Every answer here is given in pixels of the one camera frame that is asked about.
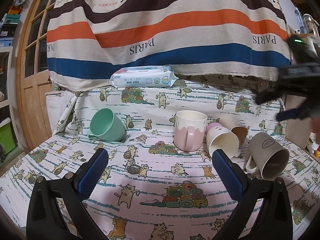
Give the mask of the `person's right hand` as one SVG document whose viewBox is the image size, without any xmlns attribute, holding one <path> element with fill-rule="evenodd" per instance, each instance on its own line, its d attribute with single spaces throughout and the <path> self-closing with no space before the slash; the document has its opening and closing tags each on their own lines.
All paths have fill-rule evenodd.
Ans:
<svg viewBox="0 0 320 240">
<path fill-rule="evenodd" d="M 316 143 L 320 144 L 320 119 L 312 119 L 310 126 L 311 131 L 316 135 Z"/>
</svg>

